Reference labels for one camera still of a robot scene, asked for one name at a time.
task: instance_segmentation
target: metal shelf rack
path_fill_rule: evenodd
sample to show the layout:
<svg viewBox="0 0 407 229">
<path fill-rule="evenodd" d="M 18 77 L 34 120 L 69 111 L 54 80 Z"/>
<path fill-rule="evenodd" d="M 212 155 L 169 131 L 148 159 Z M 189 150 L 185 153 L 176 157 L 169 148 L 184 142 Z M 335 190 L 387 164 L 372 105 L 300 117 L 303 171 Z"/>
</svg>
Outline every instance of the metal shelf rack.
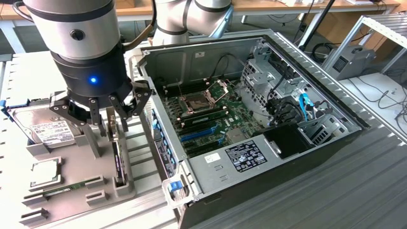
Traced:
<svg viewBox="0 0 407 229">
<path fill-rule="evenodd" d="M 365 15 L 361 16 L 357 20 L 355 26 L 352 27 L 351 32 L 348 33 L 347 37 L 341 45 L 339 46 L 336 52 L 329 55 L 328 59 L 323 64 L 323 69 L 329 69 L 337 58 L 341 55 L 344 48 L 349 45 L 353 36 L 359 32 L 360 27 L 365 25 L 376 32 L 379 32 L 384 37 L 391 39 L 395 43 L 397 43 L 403 49 L 388 62 L 388 64 L 381 69 L 381 73 L 388 70 L 391 65 L 396 62 L 396 60 L 403 56 L 407 51 L 407 15 L 397 13 L 397 14 L 387 14 L 387 15 Z"/>
</svg>

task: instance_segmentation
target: ram slot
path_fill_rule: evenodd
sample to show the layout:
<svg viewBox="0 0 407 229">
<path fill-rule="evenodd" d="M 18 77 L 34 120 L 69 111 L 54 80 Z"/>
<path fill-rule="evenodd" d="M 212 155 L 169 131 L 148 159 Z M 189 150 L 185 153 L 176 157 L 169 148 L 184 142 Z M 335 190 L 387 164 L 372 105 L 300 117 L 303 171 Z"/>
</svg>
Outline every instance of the ram slot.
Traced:
<svg viewBox="0 0 407 229">
<path fill-rule="evenodd" d="M 195 114 L 189 114 L 189 115 L 185 116 L 185 117 L 180 117 L 180 121 L 188 120 L 188 119 L 191 119 L 191 118 L 196 118 L 196 117 L 199 117 L 199 116 L 201 116 L 201 115 L 209 115 L 209 114 L 212 114 L 212 113 L 215 113 L 215 112 L 217 112 L 217 111 L 221 111 L 221 110 L 223 110 L 223 108 L 221 108 L 221 107 L 217 107 L 217 108 L 213 108 L 213 109 L 211 109 L 211 110 L 201 111 L 201 112 L 195 113 Z"/>
<path fill-rule="evenodd" d="M 207 114 L 207 115 L 201 115 L 196 118 L 191 118 L 191 119 L 185 119 L 181 123 L 183 123 L 183 128 L 191 127 L 193 125 L 205 123 L 205 122 L 211 122 L 215 121 L 220 118 L 224 118 L 227 116 L 228 111 L 227 110 L 221 110 L 217 111 L 215 113 Z"/>
</svg>

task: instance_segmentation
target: power supply label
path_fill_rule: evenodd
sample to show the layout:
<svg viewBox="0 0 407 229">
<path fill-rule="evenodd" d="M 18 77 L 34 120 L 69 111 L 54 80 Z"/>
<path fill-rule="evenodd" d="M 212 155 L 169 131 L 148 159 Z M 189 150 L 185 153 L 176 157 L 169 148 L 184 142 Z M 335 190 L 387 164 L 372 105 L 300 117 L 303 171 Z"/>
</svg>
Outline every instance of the power supply label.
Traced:
<svg viewBox="0 0 407 229">
<path fill-rule="evenodd" d="M 228 148 L 225 152 L 240 173 L 267 162 L 253 141 Z"/>
<path fill-rule="evenodd" d="M 30 130 L 36 133 L 44 145 L 73 140 L 73 134 L 66 121 L 32 125 Z"/>
</svg>

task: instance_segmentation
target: blue latch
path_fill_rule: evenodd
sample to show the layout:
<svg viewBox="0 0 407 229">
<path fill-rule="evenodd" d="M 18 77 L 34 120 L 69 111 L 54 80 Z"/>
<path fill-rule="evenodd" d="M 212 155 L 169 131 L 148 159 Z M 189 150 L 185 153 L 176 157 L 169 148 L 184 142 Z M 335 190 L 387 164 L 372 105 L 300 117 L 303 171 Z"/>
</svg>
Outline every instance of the blue latch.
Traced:
<svg viewBox="0 0 407 229">
<path fill-rule="evenodd" d="M 168 189 L 169 189 L 169 192 L 175 192 L 175 191 L 183 189 L 183 183 L 180 182 L 180 180 L 176 182 L 172 182 L 168 186 Z"/>
<path fill-rule="evenodd" d="M 304 117 L 305 117 L 305 122 L 308 121 L 308 118 L 307 118 L 307 111 L 305 111 L 305 105 L 309 105 L 309 106 L 313 106 L 313 103 L 308 97 L 308 94 L 307 93 L 303 93 L 299 95 L 299 107 L 304 113 Z"/>
<path fill-rule="evenodd" d="M 157 124 L 159 124 L 159 120 L 153 120 L 152 121 L 152 129 L 156 129 L 157 128 Z"/>
<path fill-rule="evenodd" d="M 4 113 L 4 115 L 13 121 L 9 113 L 6 112 L 6 105 L 5 105 L 5 100 L 0 100 L 0 112 Z"/>
</svg>

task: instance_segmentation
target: gray parts tray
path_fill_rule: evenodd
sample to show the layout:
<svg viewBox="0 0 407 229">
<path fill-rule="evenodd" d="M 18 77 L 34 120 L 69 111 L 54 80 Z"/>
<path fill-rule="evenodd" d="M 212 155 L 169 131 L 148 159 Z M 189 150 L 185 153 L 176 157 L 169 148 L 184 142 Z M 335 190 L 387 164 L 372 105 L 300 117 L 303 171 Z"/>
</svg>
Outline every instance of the gray parts tray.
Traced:
<svg viewBox="0 0 407 229">
<path fill-rule="evenodd" d="M 95 184 L 89 182 L 81 188 L 49 196 L 45 201 L 41 199 L 40 203 L 33 201 L 34 204 L 29 205 L 26 204 L 25 200 L 24 202 L 29 208 L 42 208 L 48 212 L 46 220 L 34 221 L 29 224 L 25 224 L 30 228 L 87 212 L 101 206 L 123 201 L 136 195 L 125 138 L 121 138 L 120 144 L 123 149 L 123 160 L 125 164 L 124 170 L 129 181 L 127 182 L 127 185 L 129 188 L 125 189 L 127 192 L 120 192 L 119 194 L 115 190 L 116 187 L 112 180 L 112 177 L 116 176 L 112 145 L 105 137 L 99 137 L 97 143 L 101 151 L 101 157 L 99 158 L 95 158 L 89 145 L 80 147 L 77 145 L 64 146 L 54 148 L 50 154 L 36 156 L 37 160 L 61 157 L 64 161 L 60 171 L 60 174 L 64 178 L 64 183 L 57 186 L 46 187 L 45 190 L 79 183 L 84 180 L 88 180 L 89 177 L 103 177 L 104 179 L 101 179 L 101 181 L 96 182 Z M 103 195 L 99 195 L 97 197 L 104 196 L 103 201 L 100 201 L 101 199 L 99 198 L 97 200 L 95 200 L 96 198 L 88 198 L 89 195 L 92 196 L 95 192 L 101 190 Z"/>
</svg>

